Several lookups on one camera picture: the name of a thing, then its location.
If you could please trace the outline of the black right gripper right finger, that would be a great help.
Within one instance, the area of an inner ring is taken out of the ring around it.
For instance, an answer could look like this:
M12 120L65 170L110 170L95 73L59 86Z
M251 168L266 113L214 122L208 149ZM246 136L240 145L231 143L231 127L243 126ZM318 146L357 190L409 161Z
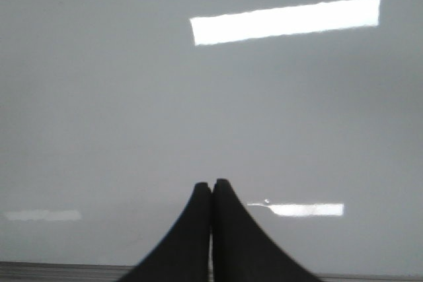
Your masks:
M215 281L318 281L280 249L244 208L230 182L212 193L212 259Z

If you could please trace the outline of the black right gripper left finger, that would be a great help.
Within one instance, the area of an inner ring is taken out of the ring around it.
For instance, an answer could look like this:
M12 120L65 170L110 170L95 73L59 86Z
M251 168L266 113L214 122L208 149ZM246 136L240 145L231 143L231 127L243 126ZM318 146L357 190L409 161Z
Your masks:
M207 281L212 192L195 184L186 207L164 238L120 281Z

